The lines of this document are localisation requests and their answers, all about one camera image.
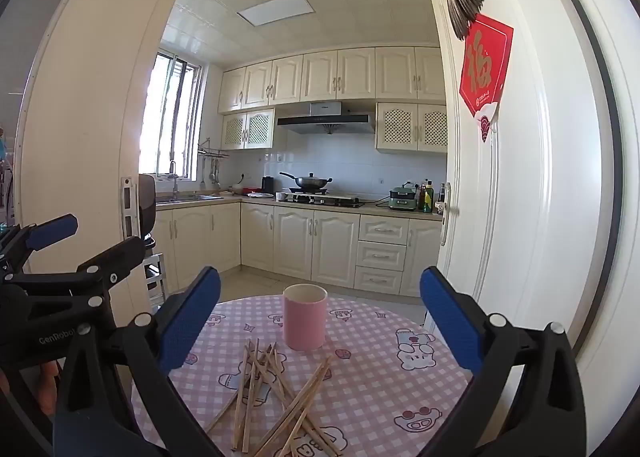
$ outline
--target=white door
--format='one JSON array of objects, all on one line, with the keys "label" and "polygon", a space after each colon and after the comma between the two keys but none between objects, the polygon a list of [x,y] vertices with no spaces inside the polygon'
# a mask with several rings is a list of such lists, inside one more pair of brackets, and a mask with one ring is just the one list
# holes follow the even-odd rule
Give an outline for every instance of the white door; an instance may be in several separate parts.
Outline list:
[{"label": "white door", "polygon": [[315,212],[311,280],[353,287],[360,216]]},{"label": "white door", "polygon": [[269,104],[272,62],[258,63],[246,68],[242,89],[242,108],[254,108]]},{"label": "white door", "polygon": [[417,75],[418,99],[444,103],[444,74],[442,56],[436,47],[415,48],[415,74]]},{"label": "white door", "polygon": [[275,206],[273,217],[273,272],[310,280],[313,210]]},{"label": "white door", "polygon": [[447,107],[418,105],[418,151],[447,153]]},{"label": "white door", "polygon": [[207,208],[211,225],[209,264],[222,273],[240,265],[240,202]]},{"label": "white door", "polygon": [[413,47],[376,47],[376,97],[415,100],[415,51]]},{"label": "white door", "polygon": [[156,213],[151,236],[156,241],[154,254],[162,253],[164,258],[164,291],[167,294],[175,293],[178,291],[178,277],[175,272],[174,214],[171,210]]},{"label": "white door", "polygon": [[420,296],[420,276],[431,265],[438,263],[440,250],[439,220],[412,218],[409,220],[409,237],[406,244],[404,271],[400,294]]},{"label": "white door", "polygon": [[305,54],[302,60],[300,101],[335,100],[337,72],[338,51]]},{"label": "white door", "polygon": [[337,87],[339,100],[376,97],[376,50],[373,47],[338,51]]},{"label": "white door", "polygon": [[242,67],[222,74],[218,112],[230,112],[242,108],[242,88],[244,87],[245,72],[246,67]]},{"label": "white door", "polygon": [[269,104],[297,103],[302,83],[302,55],[273,61]]},{"label": "white door", "polygon": [[244,122],[245,148],[271,148],[273,146],[273,121],[275,109],[256,110],[246,114]]},{"label": "white door", "polygon": [[242,203],[242,265],[273,271],[273,206]]},{"label": "white door", "polygon": [[175,267],[178,289],[191,284],[209,263],[209,207],[174,210]]},{"label": "white door", "polygon": [[418,105],[378,103],[376,148],[418,150]]},{"label": "white door", "polygon": [[222,119],[221,150],[241,150],[244,148],[244,121],[246,114],[230,114]]}]

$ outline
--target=floor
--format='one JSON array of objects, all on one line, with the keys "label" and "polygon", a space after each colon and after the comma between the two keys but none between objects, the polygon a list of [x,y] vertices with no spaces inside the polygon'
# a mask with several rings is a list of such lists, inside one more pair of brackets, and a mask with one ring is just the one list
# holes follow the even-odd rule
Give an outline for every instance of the floor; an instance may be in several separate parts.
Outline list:
[{"label": "floor", "polygon": [[[270,278],[254,275],[248,271],[240,271],[223,278],[220,301],[225,302],[239,298],[246,298],[248,296],[281,294],[289,285],[291,285],[290,282],[271,280]],[[344,298],[346,300],[361,301],[379,307],[380,309],[394,312],[400,316],[410,319],[418,325],[422,325],[424,323],[426,309],[422,305],[408,305],[384,300],[372,300],[349,296],[347,294],[329,293],[329,296]]]}]

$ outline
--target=cup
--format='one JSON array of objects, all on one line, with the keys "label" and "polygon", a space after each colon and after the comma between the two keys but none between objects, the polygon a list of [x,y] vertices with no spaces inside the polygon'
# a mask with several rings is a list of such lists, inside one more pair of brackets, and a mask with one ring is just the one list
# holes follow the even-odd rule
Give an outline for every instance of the cup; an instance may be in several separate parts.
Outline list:
[{"label": "cup", "polygon": [[311,283],[291,285],[282,294],[284,342],[295,351],[324,344],[326,291]]}]

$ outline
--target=window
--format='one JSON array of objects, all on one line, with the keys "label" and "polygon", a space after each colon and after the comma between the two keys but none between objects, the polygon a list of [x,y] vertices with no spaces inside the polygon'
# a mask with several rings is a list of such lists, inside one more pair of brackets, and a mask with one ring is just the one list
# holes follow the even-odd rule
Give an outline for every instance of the window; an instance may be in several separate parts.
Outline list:
[{"label": "window", "polygon": [[195,178],[202,68],[175,54],[156,56],[146,90],[140,134],[140,173]]}]

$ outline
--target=pink checkered tablecloth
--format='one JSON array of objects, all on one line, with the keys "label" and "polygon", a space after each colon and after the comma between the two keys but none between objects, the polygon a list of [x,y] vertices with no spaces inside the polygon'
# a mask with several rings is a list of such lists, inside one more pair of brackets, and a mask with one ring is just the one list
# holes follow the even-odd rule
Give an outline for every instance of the pink checkered tablecloth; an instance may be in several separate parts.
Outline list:
[{"label": "pink checkered tablecloth", "polygon": [[[282,296],[218,304],[183,366],[170,373],[200,425],[209,424],[237,390],[245,341],[260,338],[261,349],[278,342],[280,370],[295,390],[324,358],[336,356],[310,415],[345,457],[415,457],[465,390],[462,369],[444,344],[406,318],[331,297],[328,308],[325,344],[300,353],[282,339]],[[161,444],[135,386],[132,403],[145,438]],[[283,412],[267,384],[254,406],[251,450]],[[233,412],[230,409],[211,434],[227,456],[242,455],[230,449]],[[267,455],[277,455],[286,438],[284,434]],[[295,444],[301,456],[327,457],[302,431]]]}]

